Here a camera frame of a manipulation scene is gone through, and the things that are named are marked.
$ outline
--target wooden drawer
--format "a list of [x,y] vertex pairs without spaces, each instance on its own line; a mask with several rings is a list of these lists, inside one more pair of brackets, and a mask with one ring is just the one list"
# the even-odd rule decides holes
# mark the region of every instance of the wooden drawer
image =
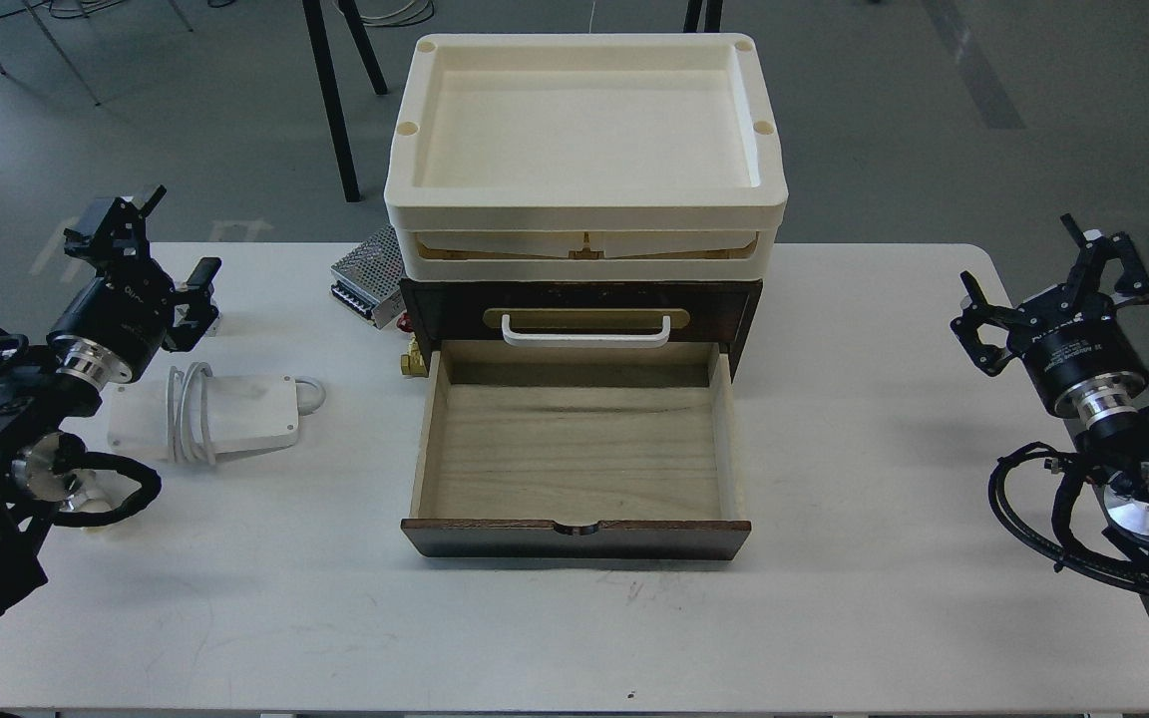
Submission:
[[745,519],[715,342],[441,341],[402,531],[425,556],[730,559]]
[[[447,340],[498,340],[492,312],[506,309],[676,310],[685,315],[671,342],[711,342],[738,369],[761,281],[419,283],[402,280],[402,299],[425,363]],[[554,326],[549,329],[564,330]],[[614,329],[614,327],[588,327]]]

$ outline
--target black chair leg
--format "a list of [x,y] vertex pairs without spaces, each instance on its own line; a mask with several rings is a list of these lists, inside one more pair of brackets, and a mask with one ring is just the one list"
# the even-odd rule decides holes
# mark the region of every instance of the black chair leg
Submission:
[[367,34],[365,24],[361,22],[356,1],[339,0],[339,10],[344,13],[344,18],[348,23],[348,32],[352,33],[352,41],[357,46],[361,63],[367,65],[367,76],[370,78],[370,86],[375,88],[375,94],[388,94],[388,83],[384,82],[379,60],[375,59],[375,47],[370,46],[370,37]]
[[322,18],[322,3],[319,0],[304,0],[304,21],[309,26],[309,44],[314,46],[314,64],[318,69],[318,85],[322,86],[322,103],[327,110],[327,125],[331,128],[331,142],[337,152],[339,183],[344,184],[344,199],[345,201],[361,201],[361,190],[357,186],[357,170],[354,168],[354,163],[352,163],[352,147],[348,146],[348,126],[344,119],[344,106],[339,101],[339,85],[337,85],[334,64],[331,61],[327,26],[325,26],[325,22]]
[[685,28],[680,32],[697,32],[699,15],[703,10],[703,0],[689,0],[685,6]]

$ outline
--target coiled cable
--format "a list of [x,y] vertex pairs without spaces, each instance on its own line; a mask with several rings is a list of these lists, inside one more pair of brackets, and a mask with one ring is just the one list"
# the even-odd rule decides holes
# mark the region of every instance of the coiled cable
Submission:
[[[210,364],[194,362],[185,371],[172,366],[168,372],[165,385],[165,422],[168,422],[168,458],[173,463],[201,463],[215,466],[216,446],[210,438],[210,414],[208,411],[207,388],[211,377]],[[295,377],[295,409],[300,417],[316,412],[325,404],[327,391],[322,381],[314,377]],[[314,387],[315,396],[304,400],[300,395],[299,385]],[[198,417],[198,437],[194,435],[194,414]]]

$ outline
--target gray floor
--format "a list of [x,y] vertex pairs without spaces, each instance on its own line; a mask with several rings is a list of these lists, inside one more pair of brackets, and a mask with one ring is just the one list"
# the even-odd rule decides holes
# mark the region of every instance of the gray floor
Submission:
[[[423,26],[371,32],[387,96],[327,9],[368,196],[346,204],[299,3],[179,2],[195,33],[146,0],[47,20],[100,108],[28,15],[0,20],[3,326],[44,335],[86,281],[54,237],[97,195],[168,186],[154,241],[361,240],[386,223],[388,137],[422,34],[584,32],[593,9],[439,0]],[[593,28],[671,32],[684,6],[597,0]],[[756,38],[774,101],[792,187],[779,241],[971,242],[1021,299],[1065,277],[1070,210],[1131,232],[1149,268],[1149,3],[730,0],[724,28]],[[1123,323],[1149,364],[1149,306]]]

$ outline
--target white table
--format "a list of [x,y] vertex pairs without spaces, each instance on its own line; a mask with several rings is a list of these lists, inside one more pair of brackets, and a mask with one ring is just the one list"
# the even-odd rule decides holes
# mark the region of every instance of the white table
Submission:
[[[424,380],[406,335],[329,298],[341,245],[155,245],[224,260],[218,337],[169,364],[314,375],[292,449],[164,468],[103,534],[57,528],[0,618],[0,705],[393,712],[1149,710],[1136,596],[987,508],[995,456],[1069,446],[1020,366],[948,331],[972,246],[778,246],[734,381],[753,534],[730,564],[427,559],[398,531]],[[103,445],[102,418],[72,427]],[[1046,525],[1054,478],[1016,496]],[[1100,527],[1082,502],[1086,532]]]

